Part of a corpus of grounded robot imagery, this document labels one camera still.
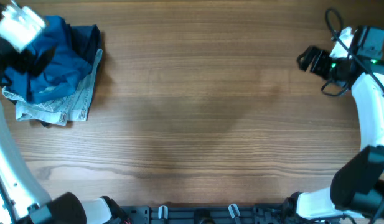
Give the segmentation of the blue polo shirt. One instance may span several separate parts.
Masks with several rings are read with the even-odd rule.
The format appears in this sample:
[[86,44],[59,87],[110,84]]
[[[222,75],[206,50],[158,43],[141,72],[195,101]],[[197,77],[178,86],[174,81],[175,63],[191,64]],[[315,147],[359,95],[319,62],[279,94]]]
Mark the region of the blue polo shirt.
[[51,46],[54,57],[38,76],[19,73],[11,67],[4,71],[3,81],[8,89],[23,97],[28,103],[39,104],[56,100],[76,92],[78,84],[91,71],[92,65],[82,59],[72,48],[70,24],[60,16],[46,16],[48,28],[28,49],[41,55]]

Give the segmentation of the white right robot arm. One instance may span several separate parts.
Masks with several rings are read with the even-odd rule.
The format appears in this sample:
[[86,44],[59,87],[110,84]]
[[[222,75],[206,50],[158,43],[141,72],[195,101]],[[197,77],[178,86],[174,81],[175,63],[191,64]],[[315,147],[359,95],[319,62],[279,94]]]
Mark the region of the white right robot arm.
[[333,57],[310,46],[297,58],[301,70],[342,84],[355,100],[360,152],[333,177],[328,188],[296,192],[283,204],[283,219],[325,222],[336,217],[384,219],[384,61],[359,55]]

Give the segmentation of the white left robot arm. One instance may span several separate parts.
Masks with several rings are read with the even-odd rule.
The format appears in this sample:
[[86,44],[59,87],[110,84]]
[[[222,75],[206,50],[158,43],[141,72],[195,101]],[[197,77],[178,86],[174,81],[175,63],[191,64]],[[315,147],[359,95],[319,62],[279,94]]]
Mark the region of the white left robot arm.
[[[52,24],[27,6],[0,6],[0,66],[42,73],[56,45],[34,57],[27,49]],[[51,199],[23,160],[4,120],[0,101],[0,196],[11,223],[106,223],[113,217],[110,203],[103,198],[81,202],[72,193]]]

